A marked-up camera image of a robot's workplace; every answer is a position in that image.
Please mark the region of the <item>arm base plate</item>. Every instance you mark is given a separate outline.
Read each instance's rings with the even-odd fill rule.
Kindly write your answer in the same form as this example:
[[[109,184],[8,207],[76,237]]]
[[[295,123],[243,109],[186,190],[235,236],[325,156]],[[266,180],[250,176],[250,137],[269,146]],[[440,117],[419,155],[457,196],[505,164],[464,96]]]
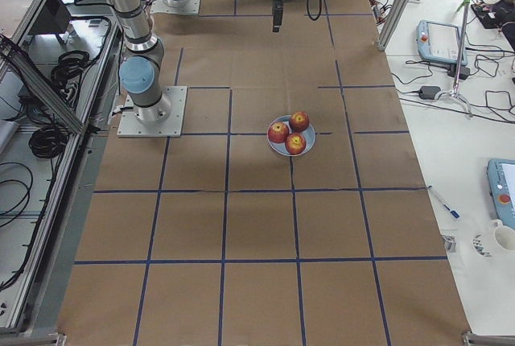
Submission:
[[[117,128],[120,138],[179,138],[187,102],[187,86],[165,86],[160,102],[148,108],[135,105],[127,95]]]
[[[185,3],[168,6],[163,0],[153,1],[150,7],[151,14],[177,14],[177,15],[198,15],[200,0],[186,0]]]

